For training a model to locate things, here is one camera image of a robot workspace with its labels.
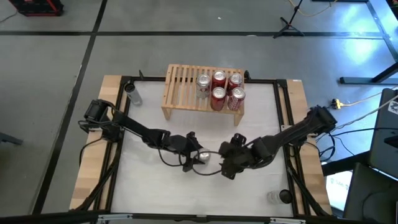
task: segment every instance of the light stand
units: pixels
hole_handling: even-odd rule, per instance
[[[275,34],[273,36],[274,39],[276,39],[277,37],[280,37],[285,30],[294,30],[294,31],[298,32],[299,35],[304,36],[303,32],[299,31],[296,27],[292,26],[293,19],[296,16],[296,13],[299,10],[302,2],[303,2],[303,0],[300,0],[299,4],[296,7],[294,7],[294,13],[293,13],[292,18],[290,19],[290,22],[287,22],[286,19],[284,19],[283,17],[280,18],[285,23],[285,26],[277,34]]]

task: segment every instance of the concrete floor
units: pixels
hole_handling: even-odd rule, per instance
[[[0,216],[28,214],[50,157],[63,113],[78,75],[89,37],[2,36],[1,31],[91,31],[101,0],[63,0],[62,17],[16,15],[0,24],[0,131],[23,139],[22,146],[0,144]],[[384,1],[371,1],[393,44],[397,21]],[[304,0],[302,11],[317,12],[328,3]],[[279,17],[290,17],[287,1],[108,1],[100,31],[278,31]],[[0,2],[0,19],[14,12]],[[306,32],[378,32],[363,3],[336,3],[317,17],[297,15]],[[98,96],[104,75],[162,76],[170,63],[237,67],[254,78],[303,80],[309,106],[332,98],[360,100],[384,86],[342,86],[342,76],[373,77],[394,63],[385,42],[320,37],[97,37],[80,94],[44,206],[44,212],[68,210],[78,173],[78,153],[86,134],[78,127],[88,103]],[[344,123],[377,107],[379,97],[332,111]],[[376,115],[345,130],[374,126]],[[348,149],[369,149],[372,132],[342,136]],[[329,139],[319,142],[324,149]],[[333,160],[350,154],[337,143]]]

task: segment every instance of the black case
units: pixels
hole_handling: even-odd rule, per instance
[[[9,0],[24,16],[61,16],[63,4],[60,0]]]

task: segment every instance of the wooden slatted rack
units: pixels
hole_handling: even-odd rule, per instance
[[[234,115],[234,125],[237,126],[244,114],[244,103],[237,111],[232,111],[224,104],[221,111],[215,111],[210,106],[211,95],[201,99],[196,94],[196,79],[201,74],[207,74],[210,78],[215,70],[225,72],[227,80],[234,73],[244,75],[241,69],[236,68],[217,68],[196,65],[176,65],[170,64],[167,69],[165,89],[162,102],[162,110],[167,120],[170,119],[172,110],[204,111],[213,113],[224,113]]]

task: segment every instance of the can lid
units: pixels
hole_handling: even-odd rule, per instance
[[[128,93],[134,91],[135,89],[136,89],[136,87],[132,83],[128,83],[127,85],[124,86],[124,91],[126,91]]]
[[[234,97],[238,99],[242,99],[246,96],[244,90],[241,87],[236,87],[232,90],[232,94]]]
[[[214,74],[213,74],[213,77],[216,79],[216,80],[224,80],[225,78],[226,78],[226,75],[225,75],[225,73],[223,72],[223,71],[216,71]]]
[[[206,74],[199,75],[197,83],[201,85],[207,85],[210,83],[210,77]]]
[[[239,73],[232,74],[230,79],[231,79],[231,82],[234,84],[242,83],[242,75]]]
[[[218,99],[222,99],[225,96],[225,90],[222,87],[216,87],[213,90],[213,96]]]
[[[280,197],[280,200],[281,200],[283,203],[292,203],[292,201],[293,201],[293,195],[292,195],[292,193],[290,193],[290,191],[289,191],[289,190],[286,190],[286,189],[281,190],[281,191],[279,192],[279,197]]]

